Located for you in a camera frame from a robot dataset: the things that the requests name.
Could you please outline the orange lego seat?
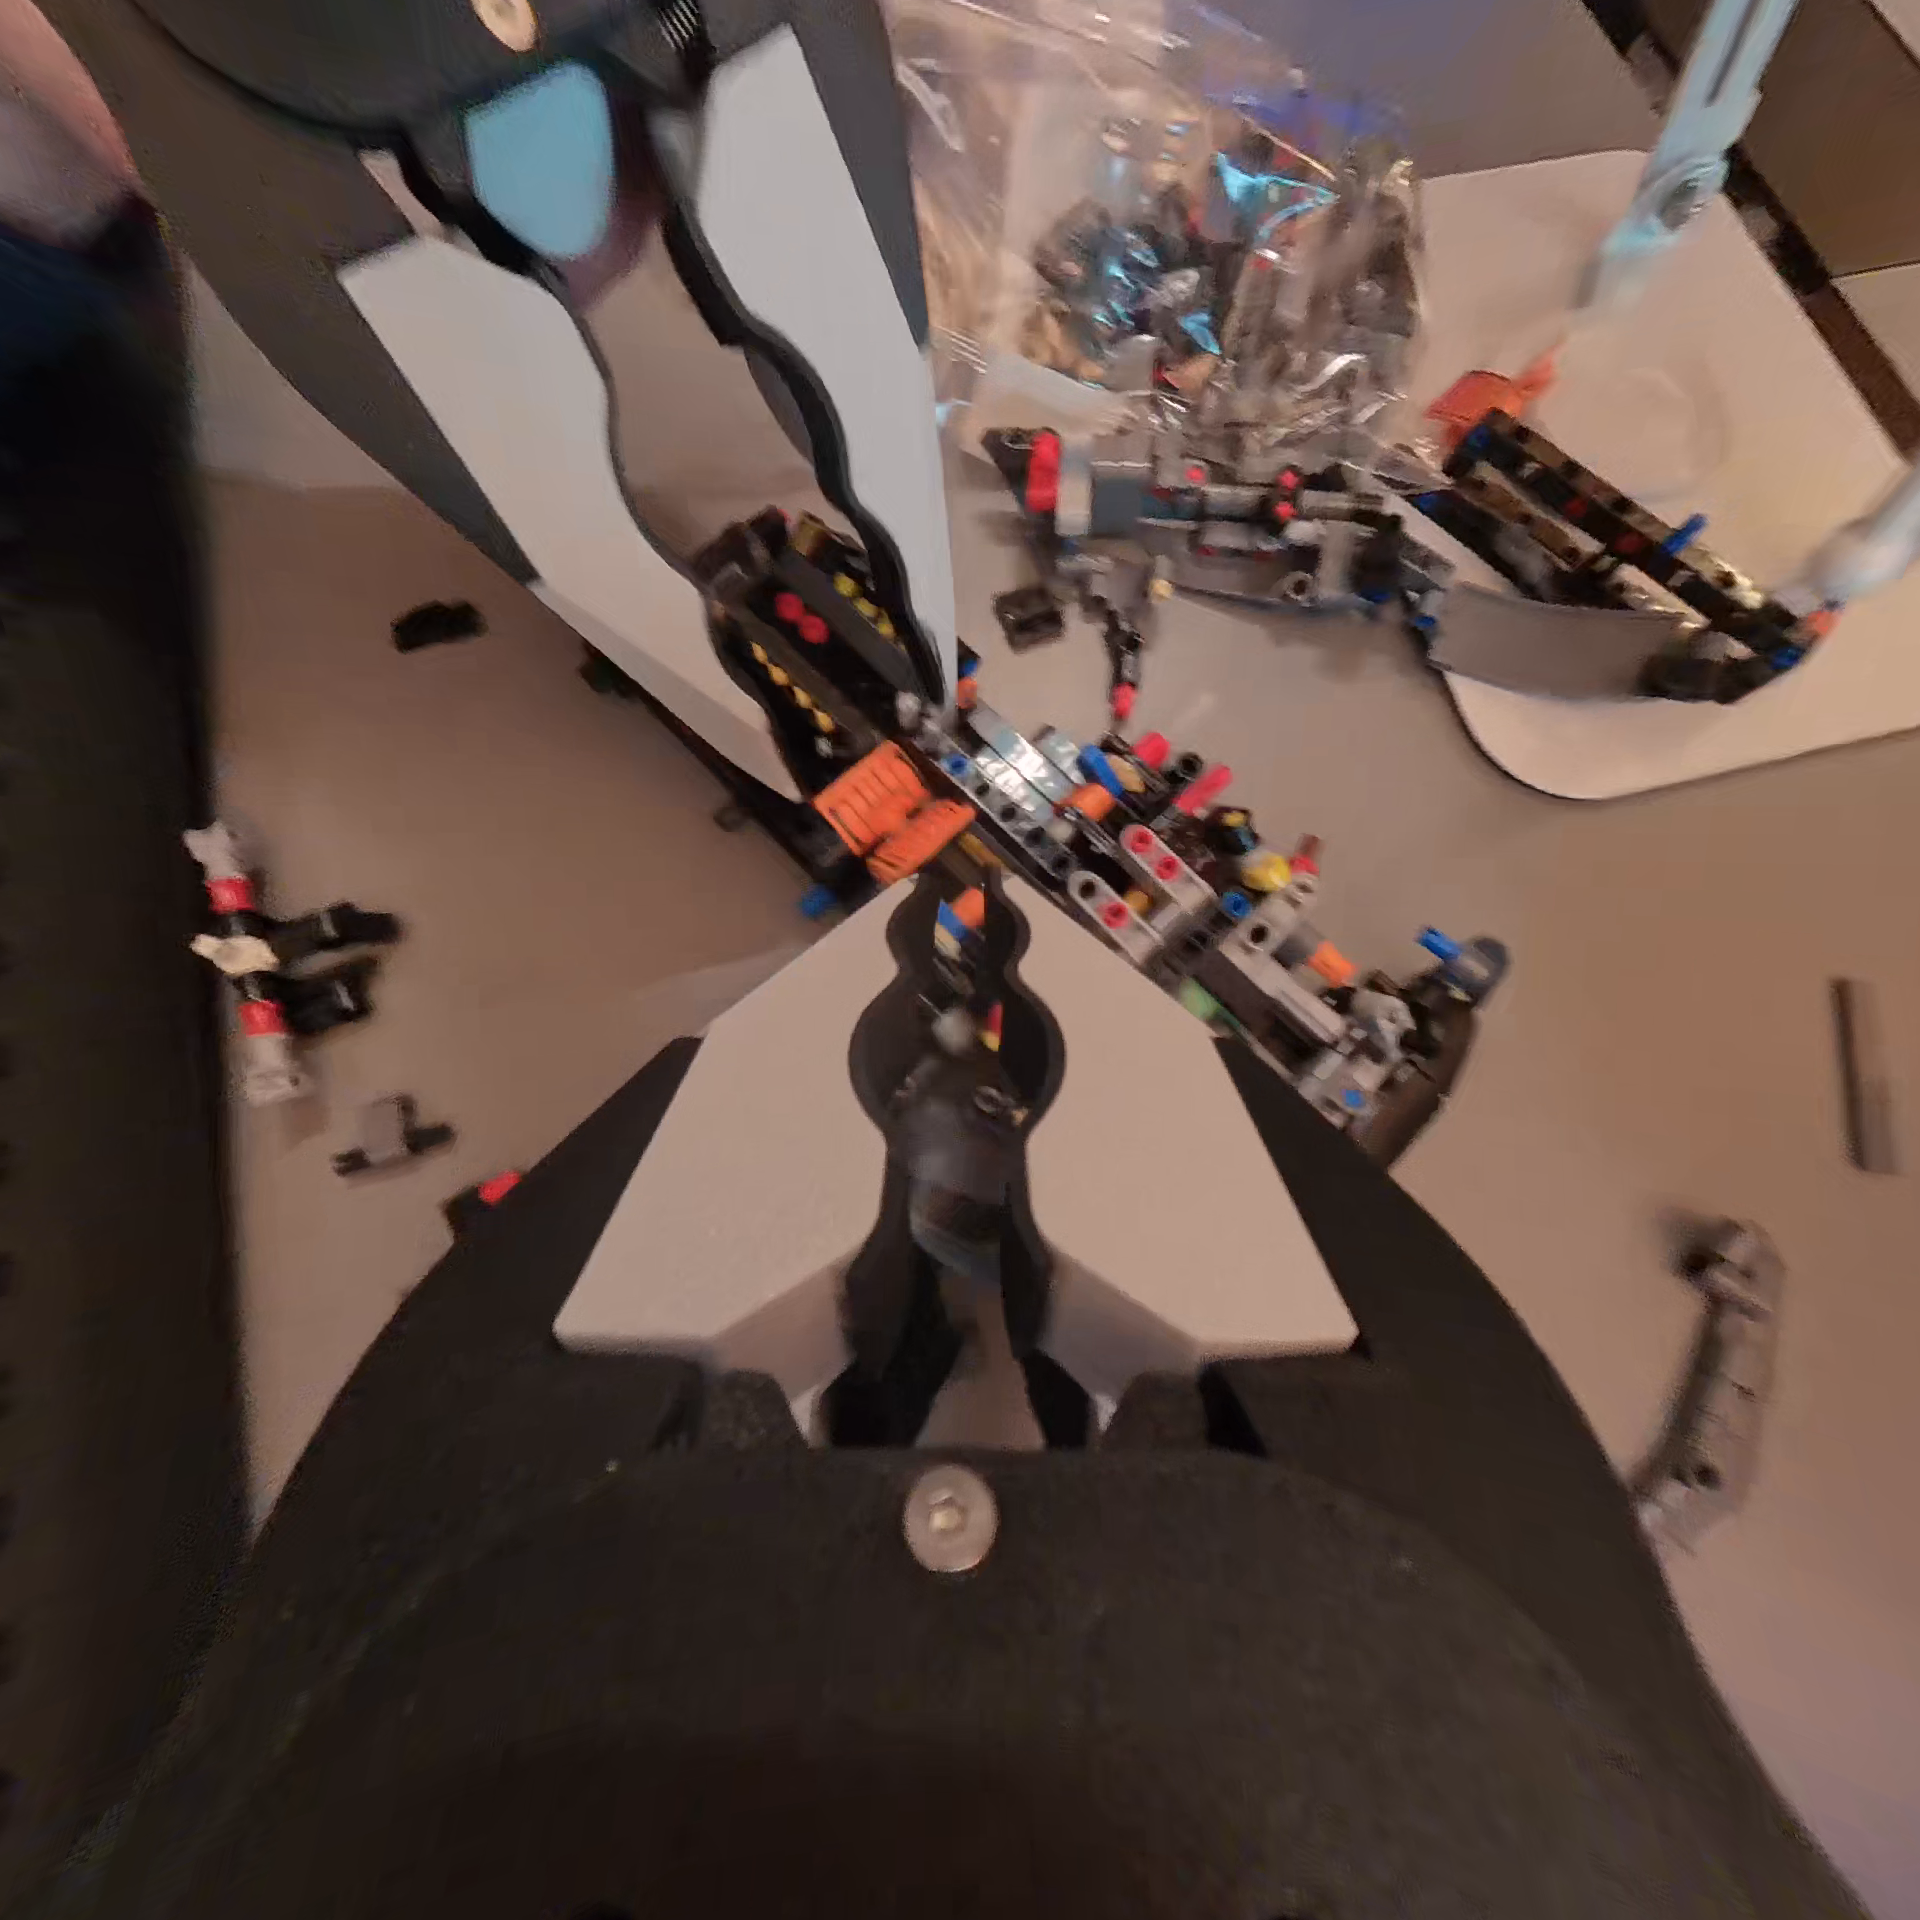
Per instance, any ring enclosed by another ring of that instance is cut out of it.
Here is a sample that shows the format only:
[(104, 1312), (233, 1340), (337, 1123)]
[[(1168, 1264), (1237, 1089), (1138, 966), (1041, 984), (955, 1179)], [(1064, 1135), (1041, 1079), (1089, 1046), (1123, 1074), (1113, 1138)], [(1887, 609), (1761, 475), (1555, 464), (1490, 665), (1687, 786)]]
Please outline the orange lego seat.
[(1424, 419), (1448, 435), (1464, 436), (1489, 414), (1525, 419), (1528, 409), (1553, 388), (1553, 382), (1553, 360), (1515, 375), (1476, 369), (1441, 392), (1427, 406)]

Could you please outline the silver metal bar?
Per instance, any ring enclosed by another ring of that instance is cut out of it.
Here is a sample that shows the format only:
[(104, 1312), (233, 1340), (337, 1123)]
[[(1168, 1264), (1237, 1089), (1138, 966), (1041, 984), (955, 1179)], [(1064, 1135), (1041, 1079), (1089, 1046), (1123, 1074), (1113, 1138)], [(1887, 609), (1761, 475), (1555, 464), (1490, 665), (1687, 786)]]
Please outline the silver metal bar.
[(1571, 324), (1599, 323), (1643, 294), (1691, 223), (1724, 190), (1797, 3), (1708, 4), (1647, 156), (1633, 201), (1588, 260)]

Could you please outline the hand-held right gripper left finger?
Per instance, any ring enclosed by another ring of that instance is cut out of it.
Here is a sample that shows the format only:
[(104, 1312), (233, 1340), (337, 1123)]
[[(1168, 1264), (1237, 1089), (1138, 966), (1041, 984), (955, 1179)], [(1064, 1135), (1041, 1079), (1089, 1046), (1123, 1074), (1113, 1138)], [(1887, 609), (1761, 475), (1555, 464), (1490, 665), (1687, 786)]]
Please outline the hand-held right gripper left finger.
[(556, 1318), (562, 1348), (769, 1376), (817, 1426), (885, 1170), (852, 1032), (896, 978), (888, 929), (907, 898), (900, 883), (863, 906), (709, 1022)]

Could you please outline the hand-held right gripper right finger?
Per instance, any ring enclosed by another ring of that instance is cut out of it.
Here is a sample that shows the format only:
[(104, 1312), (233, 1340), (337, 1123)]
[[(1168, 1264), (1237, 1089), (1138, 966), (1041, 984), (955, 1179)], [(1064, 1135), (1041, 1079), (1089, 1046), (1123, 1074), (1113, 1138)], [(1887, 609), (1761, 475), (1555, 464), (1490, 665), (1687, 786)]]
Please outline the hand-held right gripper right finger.
[(1018, 971), (1064, 1038), (1027, 1146), (1052, 1255), (1041, 1348), (1104, 1426), (1140, 1376), (1349, 1354), (1357, 1323), (1217, 1038), (1019, 879)]

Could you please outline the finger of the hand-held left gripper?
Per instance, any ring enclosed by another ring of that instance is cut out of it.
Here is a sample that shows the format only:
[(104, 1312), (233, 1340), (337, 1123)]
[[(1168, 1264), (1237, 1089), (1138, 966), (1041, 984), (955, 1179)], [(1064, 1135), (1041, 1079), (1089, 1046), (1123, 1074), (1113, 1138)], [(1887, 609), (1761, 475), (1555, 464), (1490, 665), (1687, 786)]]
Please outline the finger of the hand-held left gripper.
[(947, 705), (955, 599), (896, 70), (876, 4), (693, 10), (683, 282), (803, 432), (859, 540), (911, 687)]
[(562, 300), (424, 236), (339, 282), (533, 564), (533, 594), (733, 768), (795, 799), (767, 713), (713, 649), (705, 594), (634, 514), (609, 385)]

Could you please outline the black lego axle assembly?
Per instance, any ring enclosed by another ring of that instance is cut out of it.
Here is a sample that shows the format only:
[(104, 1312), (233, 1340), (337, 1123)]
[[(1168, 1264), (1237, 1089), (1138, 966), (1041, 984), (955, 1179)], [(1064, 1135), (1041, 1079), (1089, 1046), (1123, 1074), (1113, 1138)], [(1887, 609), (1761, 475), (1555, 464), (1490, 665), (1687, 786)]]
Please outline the black lego axle assembly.
[(299, 1103), (306, 1046), (372, 1017), (379, 955), (405, 926), (351, 900), (274, 916), (251, 854), (221, 820), (186, 830), (184, 850), (205, 900), (187, 947), (224, 984), (237, 1092), (251, 1110)]

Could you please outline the grey lego connector black pins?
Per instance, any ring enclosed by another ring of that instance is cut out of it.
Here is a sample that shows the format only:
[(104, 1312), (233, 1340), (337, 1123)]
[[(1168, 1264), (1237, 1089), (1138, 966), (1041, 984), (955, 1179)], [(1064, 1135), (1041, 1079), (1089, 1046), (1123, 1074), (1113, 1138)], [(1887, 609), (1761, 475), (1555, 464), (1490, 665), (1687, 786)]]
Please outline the grey lego connector black pins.
[(330, 1156), (344, 1179), (411, 1166), (440, 1154), (457, 1142), (457, 1129), (444, 1121), (425, 1121), (411, 1095), (384, 1095), (360, 1113), (355, 1142)]

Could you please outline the dark grey curved lego panel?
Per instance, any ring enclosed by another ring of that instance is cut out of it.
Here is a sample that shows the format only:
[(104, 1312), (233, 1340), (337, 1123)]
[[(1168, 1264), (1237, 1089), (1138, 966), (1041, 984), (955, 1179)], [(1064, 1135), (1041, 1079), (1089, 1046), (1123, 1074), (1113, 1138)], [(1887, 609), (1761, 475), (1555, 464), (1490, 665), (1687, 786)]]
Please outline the dark grey curved lego panel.
[(1560, 705), (1729, 705), (1735, 662), (1667, 609), (1562, 607), (1457, 584), (1405, 618), (1427, 663), (1453, 681)]
[(888, 1159), (904, 1172), (919, 1255), (970, 1284), (1000, 1284), (1025, 1164), (1027, 1104), (1000, 1055), (931, 1050), (888, 1110)]

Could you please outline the black lego frame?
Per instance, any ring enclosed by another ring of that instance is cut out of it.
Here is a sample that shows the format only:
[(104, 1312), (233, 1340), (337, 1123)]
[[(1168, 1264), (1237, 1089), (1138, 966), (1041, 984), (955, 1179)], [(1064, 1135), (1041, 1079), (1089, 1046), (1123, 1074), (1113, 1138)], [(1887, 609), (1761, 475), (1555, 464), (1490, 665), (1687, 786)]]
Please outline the black lego frame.
[(1801, 665), (1837, 620), (1755, 585), (1703, 545), (1703, 516), (1669, 526), (1520, 419), (1476, 422), (1442, 473), (1415, 508), (1505, 582), (1490, 593), (1679, 612), (1706, 628), (1703, 652), (1735, 662), (1740, 699)]

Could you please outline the lego car chassis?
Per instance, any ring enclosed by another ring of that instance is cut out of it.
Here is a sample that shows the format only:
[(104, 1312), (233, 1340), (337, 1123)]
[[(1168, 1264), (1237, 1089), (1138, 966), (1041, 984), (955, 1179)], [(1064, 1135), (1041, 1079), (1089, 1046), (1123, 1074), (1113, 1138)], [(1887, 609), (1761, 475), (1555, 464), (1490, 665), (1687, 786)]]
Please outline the lego car chassis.
[(960, 646), (937, 699), (857, 540), (811, 514), (736, 521), (693, 563), (721, 665), (786, 775), (767, 816), (813, 879), (813, 919), (939, 873), (936, 944), (980, 944), (991, 873), (1025, 880), (1130, 969), (1247, 1046), (1369, 1161), (1437, 1121), (1509, 971), (1490, 937), (1415, 937), (1424, 968), (1357, 968), (1316, 923), (1324, 848), (1277, 847), (1218, 759), (1119, 724), (1019, 728)]

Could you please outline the black lego connector red axle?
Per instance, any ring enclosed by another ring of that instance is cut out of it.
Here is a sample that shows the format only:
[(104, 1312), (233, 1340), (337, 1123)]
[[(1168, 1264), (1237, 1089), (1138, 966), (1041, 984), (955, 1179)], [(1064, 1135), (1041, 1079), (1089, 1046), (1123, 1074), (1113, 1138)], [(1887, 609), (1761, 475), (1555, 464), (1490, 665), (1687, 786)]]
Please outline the black lego connector red axle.
[(1112, 728), (1125, 729), (1137, 718), (1138, 691), (1146, 663), (1146, 626), (1137, 609), (1115, 604), (1093, 593), (1083, 610), (1098, 622), (1103, 649), (1108, 663), (1108, 712)]

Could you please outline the clear bag of lego parts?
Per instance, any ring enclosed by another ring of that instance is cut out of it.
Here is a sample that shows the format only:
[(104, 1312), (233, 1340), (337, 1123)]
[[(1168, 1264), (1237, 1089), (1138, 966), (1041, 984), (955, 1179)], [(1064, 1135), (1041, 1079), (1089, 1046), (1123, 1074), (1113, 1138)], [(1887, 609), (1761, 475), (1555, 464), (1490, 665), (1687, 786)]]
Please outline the clear bag of lego parts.
[(1404, 115), (1223, 4), (882, 4), (937, 416), (1357, 459), (1424, 329)]

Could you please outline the grey lego assembly red axles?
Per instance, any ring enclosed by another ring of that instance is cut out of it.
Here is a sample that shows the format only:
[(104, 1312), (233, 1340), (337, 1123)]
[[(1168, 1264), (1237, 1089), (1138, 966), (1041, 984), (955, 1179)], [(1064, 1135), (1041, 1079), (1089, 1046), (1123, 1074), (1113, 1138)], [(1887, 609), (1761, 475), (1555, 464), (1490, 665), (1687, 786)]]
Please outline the grey lego assembly red axles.
[(1457, 568), (1347, 466), (1229, 478), (1143, 436), (1074, 440), (1001, 425), (979, 440), (1043, 578), (1138, 612), (1170, 593), (1250, 609), (1400, 610), (1434, 620)]

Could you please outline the dark grey flat lego tile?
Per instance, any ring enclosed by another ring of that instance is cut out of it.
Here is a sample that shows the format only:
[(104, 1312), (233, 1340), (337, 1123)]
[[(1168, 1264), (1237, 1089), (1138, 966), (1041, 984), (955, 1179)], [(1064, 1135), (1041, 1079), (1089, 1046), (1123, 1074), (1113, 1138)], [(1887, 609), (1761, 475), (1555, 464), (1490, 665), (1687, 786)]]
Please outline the dark grey flat lego tile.
[(1903, 1172), (1893, 1092), (1883, 1060), (1881, 1014), (1869, 984), (1831, 982), (1831, 1026), (1841, 1091), (1841, 1142), (1848, 1164), (1869, 1178)]

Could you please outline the white lamp base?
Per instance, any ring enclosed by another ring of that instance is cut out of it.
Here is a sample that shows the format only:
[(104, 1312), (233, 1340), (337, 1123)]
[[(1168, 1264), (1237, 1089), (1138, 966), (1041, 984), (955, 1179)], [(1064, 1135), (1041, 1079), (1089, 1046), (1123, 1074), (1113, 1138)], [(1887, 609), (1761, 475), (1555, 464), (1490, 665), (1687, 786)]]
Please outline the white lamp base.
[[(1585, 273), (1643, 158), (1603, 152), (1424, 184), (1424, 340), (1410, 398), (1555, 348), (1553, 444), (1775, 585), (1907, 470), (1813, 319), (1717, 201), (1621, 308)], [(1621, 800), (1915, 731), (1915, 571), (1849, 607), (1787, 676), (1732, 706), (1564, 705), (1449, 679), (1480, 751), (1562, 800)]]

